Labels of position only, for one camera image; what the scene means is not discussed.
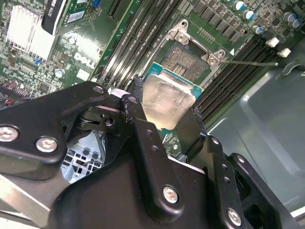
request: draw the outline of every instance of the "heatsink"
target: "heatsink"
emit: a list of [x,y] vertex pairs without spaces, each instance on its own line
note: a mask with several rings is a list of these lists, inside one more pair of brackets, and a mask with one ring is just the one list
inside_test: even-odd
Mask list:
[[23,6],[14,6],[6,39],[15,49],[47,61],[55,46],[55,36],[43,30],[41,21],[40,15]]

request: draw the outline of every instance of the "chip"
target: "chip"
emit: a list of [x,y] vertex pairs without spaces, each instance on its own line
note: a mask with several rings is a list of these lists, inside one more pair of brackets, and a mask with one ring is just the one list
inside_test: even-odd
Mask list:
[[272,24],[274,26],[277,26],[279,23],[280,23],[280,20],[278,18],[274,19],[273,22],[272,22]]
[[270,16],[270,12],[265,13],[264,17],[267,18]]
[[201,14],[205,8],[205,4],[202,1],[199,1],[194,8],[194,11],[198,14]]
[[209,6],[210,6],[211,8],[213,8],[214,4],[215,4],[215,1],[212,0],[212,1],[210,2]]
[[211,19],[210,19],[210,21],[209,21],[209,23],[211,24],[211,25],[216,25],[218,22],[219,22],[219,20],[220,20],[220,17],[217,15],[217,14],[215,14]]
[[235,32],[234,29],[233,29],[231,26],[229,26],[229,27],[223,32],[223,35],[229,38],[234,32]]
[[46,85],[45,83],[41,83],[38,90],[43,93],[48,93],[49,88],[50,87],[48,85]]
[[221,11],[223,11],[223,8],[220,6],[217,8],[216,13],[221,13]]
[[238,32],[234,32],[231,36],[230,36],[230,41],[232,41],[233,43],[237,42],[238,39],[241,37],[240,33]]
[[229,13],[226,13],[224,16],[223,16],[223,18],[225,19],[225,20],[227,20],[228,18],[229,18]]
[[220,23],[218,24],[218,26],[216,27],[219,31],[223,31],[224,29],[225,29],[225,27],[227,26],[228,24],[225,22],[225,21],[223,21],[223,20],[221,20],[220,21]]
[[257,25],[259,26],[264,26],[266,23],[266,20],[264,18],[260,18],[258,21],[257,21]]
[[230,25],[234,26],[236,22],[237,22],[237,20],[232,19],[232,21],[230,22]]
[[201,15],[202,18],[209,20],[209,18],[211,17],[211,15],[213,14],[213,11],[210,8],[207,8],[203,14]]

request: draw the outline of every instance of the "electrolytic capacitor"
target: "electrolytic capacitor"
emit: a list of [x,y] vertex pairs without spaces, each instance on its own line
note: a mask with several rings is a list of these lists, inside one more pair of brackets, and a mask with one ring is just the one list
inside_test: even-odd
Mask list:
[[296,20],[296,14],[291,12],[286,12],[283,16],[284,21],[294,22]]
[[255,25],[252,27],[252,32],[255,34],[261,34],[263,32],[263,28]]
[[300,19],[296,19],[294,20],[293,22],[290,22],[288,25],[291,27],[291,28],[298,28],[300,27],[300,25],[302,24],[302,21]]
[[55,76],[57,78],[62,78],[63,75],[65,75],[65,70],[63,70],[61,68],[55,70]]
[[254,12],[251,11],[251,10],[246,10],[244,13],[243,13],[243,18],[245,20],[252,20],[254,18]]
[[234,10],[242,10],[244,8],[244,2],[243,1],[236,1],[233,4]]

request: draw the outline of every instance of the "screw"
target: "screw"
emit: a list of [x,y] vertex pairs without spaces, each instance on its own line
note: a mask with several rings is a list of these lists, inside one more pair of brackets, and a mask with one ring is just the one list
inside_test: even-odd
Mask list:
[[178,41],[179,41],[179,42],[183,42],[183,40],[184,40],[184,37],[183,37],[182,35],[180,35],[180,36],[178,37]]
[[51,153],[57,149],[57,142],[51,137],[42,137],[37,140],[36,148],[44,153]]
[[237,155],[237,158],[241,163],[244,163],[244,159],[241,156]]
[[212,140],[213,140],[213,142],[214,142],[216,145],[219,144],[219,141],[218,141],[216,138],[212,137]]
[[100,86],[95,86],[93,89],[94,89],[97,93],[103,93],[103,92],[104,92],[104,89],[103,89],[102,87],[100,87]]
[[18,137],[18,130],[10,126],[0,127],[0,142],[11,142]]
[[208,63],[209,63],[210,65],[214,65],[214,64],[216,64],[216,59],[215,59],[214,57],[210,57],[210,58],[208,59]]
[[128,99],[129,99],[130,102],[133,102],[134,104],[138,103],[137,99],[134,98],[133,96],[129,96]]
[[234,211],[232,208],[229,208],[227,214],[232,223],[234,223],[238,227],[241,226],[242,220],[240,219],[236,211]]
[[164,187],[163,195],[164,195],[165,199],[172,204],[177,203],[177,201],[178,201],[177,192],[169,186]]

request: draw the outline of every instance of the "black plastic bracket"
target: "black plastic bracket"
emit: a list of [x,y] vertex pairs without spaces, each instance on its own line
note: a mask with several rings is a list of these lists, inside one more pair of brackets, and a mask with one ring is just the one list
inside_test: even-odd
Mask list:
[[[66,154],[66,140],[76,117],[107,98],[107,91],[98,84],[84,82],[2,110],[0,126],[15,128],[18,137],[0,141],[0,173],[35,180],[53,177]],[[45,136],[56,142],[53,152],[42,152],[35,146]]]
[[[183,213],[184,197],[157,128],[146,120],[137,98],[129,94],[123,95],[121,106],[125,114],[126,128],[130,131],[145,207],[156,221],[173,222]],[[166,187],[176,192],[176,202],[171,203],[164,197],[163,190]]]
[[233,153],[228,160],[235,170],[242,206],[251,225],[255,228],[300,228],[289,211],[243,156]]

